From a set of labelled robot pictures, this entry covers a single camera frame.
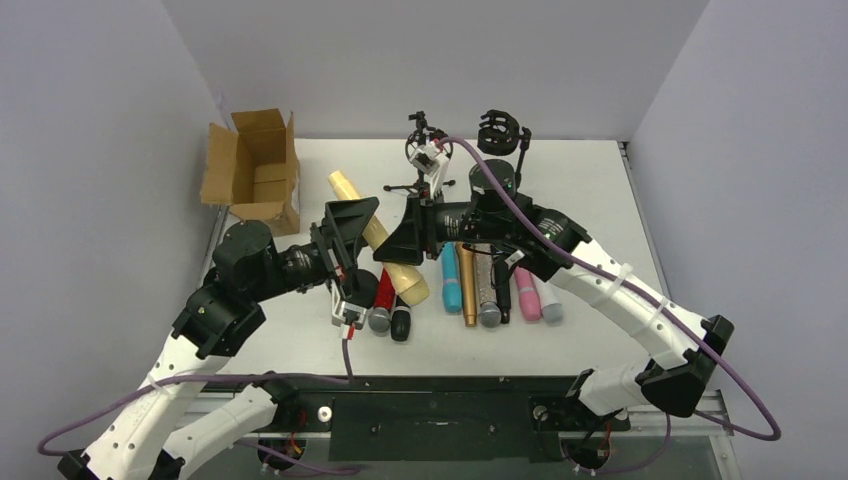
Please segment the gold microphone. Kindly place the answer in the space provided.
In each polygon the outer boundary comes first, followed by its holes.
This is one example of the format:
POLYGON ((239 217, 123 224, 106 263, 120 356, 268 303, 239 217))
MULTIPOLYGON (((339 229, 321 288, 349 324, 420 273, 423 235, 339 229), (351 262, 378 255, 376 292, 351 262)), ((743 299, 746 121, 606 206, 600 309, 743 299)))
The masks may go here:
POLYGON ((461 243, 455 247, 462 294, 462 310, 465 326, 475 328, 477 326, 477 298, 474 269, 474 253, 465 248, 461 243))

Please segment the red glitter microphone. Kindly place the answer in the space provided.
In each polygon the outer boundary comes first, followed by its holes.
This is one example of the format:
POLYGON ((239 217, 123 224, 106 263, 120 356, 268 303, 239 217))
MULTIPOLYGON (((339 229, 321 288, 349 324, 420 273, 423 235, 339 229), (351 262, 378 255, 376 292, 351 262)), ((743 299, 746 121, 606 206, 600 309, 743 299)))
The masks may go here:
POLYGON ((386 268, 382 269, 377 286, 374 305, 368 315, 368 326, 376 334, 383 335, 391 328, 392 309, 396 292, 391 276, 386 268))

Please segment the blue microphone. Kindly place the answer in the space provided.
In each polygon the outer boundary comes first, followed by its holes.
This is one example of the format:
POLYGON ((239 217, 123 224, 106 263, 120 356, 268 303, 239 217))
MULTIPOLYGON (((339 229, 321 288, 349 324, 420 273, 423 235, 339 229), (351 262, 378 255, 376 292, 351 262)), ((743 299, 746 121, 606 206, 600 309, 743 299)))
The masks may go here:
POLYGON ((459 281, 459 269, 455 247, 446 243, 440 255, 442 271, 442 302, 449 314, 462 311, 463 297, 459 281))

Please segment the slim black microphone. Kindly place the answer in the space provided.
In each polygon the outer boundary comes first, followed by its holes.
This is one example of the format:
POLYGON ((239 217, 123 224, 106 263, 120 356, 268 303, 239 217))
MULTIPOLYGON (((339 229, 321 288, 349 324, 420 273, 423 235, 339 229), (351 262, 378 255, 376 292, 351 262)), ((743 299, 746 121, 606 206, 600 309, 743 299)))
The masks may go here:
POLYGON ((509 280, 509 267, 504 260, 496 260, 493 265, 493 287, 502 324, 509 324, 511 321, 512 302, 509 280))

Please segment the tripod shock mount stand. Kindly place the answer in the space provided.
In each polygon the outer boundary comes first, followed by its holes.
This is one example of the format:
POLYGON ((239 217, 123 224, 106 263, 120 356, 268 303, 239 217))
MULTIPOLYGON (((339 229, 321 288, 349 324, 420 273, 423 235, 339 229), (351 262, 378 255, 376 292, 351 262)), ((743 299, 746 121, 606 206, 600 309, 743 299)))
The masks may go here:
MULTIPOLYGON (((431 126, 428 123, 428 121, 426 119, 426 114, 423 111, 418 111, 418 112, 415 112, 413 114, 410 114, 408 116, 408 119, 415 123, 415 128, 410 133, 410 135, 407 137, 407 140, 406 140, 405 146, 404 146, 404 153, 405 153, 407 161, 409 162, 410 156, 411 156, 411 154, 413 153, 413 150, 416 147, 421 146, 423 144, 426 144, 427 142, 429 142, 431 140, 438 140, 439 143, 440 143, 444 138, 447 137, 447 134, 442 129, 431 126)), ((442 146, 442 147, 444 147, 446 149, 448 157, 451 160, 451 157, 453 155, 453 148, 450 147, 450 146, 447 146, 447 147, 442 146)), ((426 177, 422 173, 420 173, 417 169, 416 169, 416 172, 417 172, 417 179, 413 183, 411 183, 411 184, 400 184, 400 185, 386 184, 386 185, 383 186, 383 190, 386 191, 386 192, 405 191, 406 193, 408 193, 410 195, 415 195, 416 197, 419 197, 422 200, 422 205, 423 205, 427 201, 443 200, 443 187, 445 185, 452 186, 456 183, 455 180, 447 180, 446 179, 443 183, 443 186, 442 186, 442 194, 438 198, 433 199, 429 196, 429 194, 430 194, 429 184, 426 182, 426 177)))

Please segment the silver glitter microphone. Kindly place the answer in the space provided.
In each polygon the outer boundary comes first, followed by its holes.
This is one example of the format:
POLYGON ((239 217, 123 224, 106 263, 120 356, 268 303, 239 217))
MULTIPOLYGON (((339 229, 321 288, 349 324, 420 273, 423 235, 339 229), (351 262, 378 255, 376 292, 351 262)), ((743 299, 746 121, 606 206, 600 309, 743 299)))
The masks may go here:
POLYGON ((475 250, 474 273, 478 302, 477 320, 485 328, 495 328, 501 324, 501 310, 492 284, 492 252, 487 243, 477 244, 475 250))

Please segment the brown cardboard box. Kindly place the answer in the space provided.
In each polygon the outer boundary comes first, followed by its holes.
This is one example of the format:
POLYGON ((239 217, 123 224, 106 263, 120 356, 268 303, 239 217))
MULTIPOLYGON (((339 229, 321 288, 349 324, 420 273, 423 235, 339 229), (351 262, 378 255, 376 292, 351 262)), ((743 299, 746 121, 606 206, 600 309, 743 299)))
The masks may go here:
POLYGON ((274 108, 234 112, 231 120, 231 129, 208 126, 200 201, 226 206, 240 220, 261 221, 275 236, 299 233, 294 118, 274 108))

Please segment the pink microphone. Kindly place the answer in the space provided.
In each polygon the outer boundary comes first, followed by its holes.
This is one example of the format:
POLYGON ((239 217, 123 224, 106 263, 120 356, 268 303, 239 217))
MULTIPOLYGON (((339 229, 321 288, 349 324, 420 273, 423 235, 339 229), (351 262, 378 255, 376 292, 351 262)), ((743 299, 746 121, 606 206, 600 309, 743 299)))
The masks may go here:
POLYGON ((533 275, 526 269, 518 267, 513 276, 518 293, 519 308, 524 320, 528 323, 539 322, 542 317, 542 307, 533 275))

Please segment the white grey microphone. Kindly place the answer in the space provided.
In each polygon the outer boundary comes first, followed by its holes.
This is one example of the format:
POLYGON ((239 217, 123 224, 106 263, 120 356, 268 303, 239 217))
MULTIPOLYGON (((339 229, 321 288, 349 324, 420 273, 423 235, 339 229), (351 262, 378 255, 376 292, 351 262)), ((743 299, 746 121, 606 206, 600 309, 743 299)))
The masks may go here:
POLYGON ((560 324, 564 320, 564 308, 552 286, 538 277, 533 280, 540 301, 542 319, 549 325, 560 324))

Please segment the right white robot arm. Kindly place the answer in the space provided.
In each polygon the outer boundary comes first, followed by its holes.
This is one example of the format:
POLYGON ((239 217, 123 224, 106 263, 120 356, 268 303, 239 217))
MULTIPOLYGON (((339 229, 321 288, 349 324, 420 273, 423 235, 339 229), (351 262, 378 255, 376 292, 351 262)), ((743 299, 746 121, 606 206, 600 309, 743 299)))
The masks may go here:
POLYGON ((733 324, 720 315, 705 318, 672 306, 577 222, 519 193, 509 162, 489 159, 486 164, 539 236, 507 207, 481 168, 473 166, 470 201, 409 196, 401 223, 376 249, 375 260, 420 265, 437 258, 448 243, 489 244, 511 271, 525 269, 572 293, 647 351, 645 365, 581 373, 571 397, 597 416, 636 405, 652 405, 675 417, 692 416, 716 368, 702 347, 722 354, 733 324))

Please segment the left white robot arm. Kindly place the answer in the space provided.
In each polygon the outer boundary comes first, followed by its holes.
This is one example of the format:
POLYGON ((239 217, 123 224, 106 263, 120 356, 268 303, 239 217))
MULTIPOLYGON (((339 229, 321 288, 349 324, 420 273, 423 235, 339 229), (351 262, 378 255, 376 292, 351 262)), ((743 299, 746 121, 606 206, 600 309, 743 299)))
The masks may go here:
POLYGON ((282 251, 261 221, 229 227, 139 389, 109 407, 114 420, 98 439, 60 455, 60 474, 183 479, 269 425, 293 401, 291 376, 234 375, 224 367, 265 322, 262 303, 287 293, 324 285, 341 338, 362 328, 378 280, 357 258, 378 205, 374 197, 329 202, 309 242, 282 251))

